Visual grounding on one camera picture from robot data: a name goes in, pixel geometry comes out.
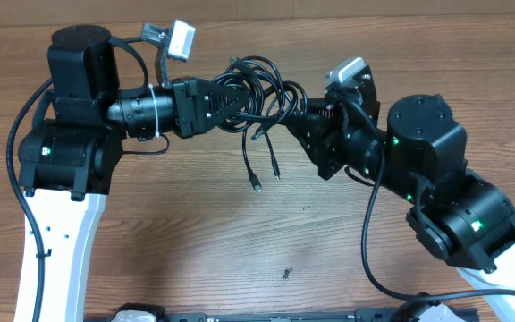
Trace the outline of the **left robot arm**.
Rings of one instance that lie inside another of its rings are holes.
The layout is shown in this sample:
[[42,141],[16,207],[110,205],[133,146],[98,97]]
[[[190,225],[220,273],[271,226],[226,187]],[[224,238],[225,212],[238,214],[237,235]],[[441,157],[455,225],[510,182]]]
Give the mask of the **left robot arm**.
[[51,77],[28,100],[30,132],[10,140],[6,156],[26,216],[18,321],[80,321],[93,241],[126,138],[168,132],[204,134],[249,103],[249,94],[199,78],[170,80],[168,59],[187,60],[195,29],[146,24],[141,39],[157,47],[156,83],[122,89],[114,52],[134,50],[104,27],[56,31],[47,51]]

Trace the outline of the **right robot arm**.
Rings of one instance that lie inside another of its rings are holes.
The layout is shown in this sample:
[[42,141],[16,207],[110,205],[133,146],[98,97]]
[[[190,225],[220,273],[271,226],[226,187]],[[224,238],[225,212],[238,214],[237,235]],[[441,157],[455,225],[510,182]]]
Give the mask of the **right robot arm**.
[[286,127],[324,179],[346,168],[410,204],[407,222],[426,250],[455,267],[503,321],[515,321],[515,207],[468,167],[467,133],[439,95],[395,102],[386,126],[370,68],[361,60],[327,76]]

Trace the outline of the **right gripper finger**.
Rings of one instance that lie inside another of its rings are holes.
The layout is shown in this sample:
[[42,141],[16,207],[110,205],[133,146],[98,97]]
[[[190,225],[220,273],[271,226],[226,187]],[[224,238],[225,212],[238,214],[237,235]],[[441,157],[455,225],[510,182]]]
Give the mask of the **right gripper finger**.
[[319,161],[328,119],[319,114],[293,114],[283,125],[298,140],[311,161]]
[[324,98],[302,98],[300,108],[303,114],[320,115],[327,119],[333,118],[334,115],[333,105]]

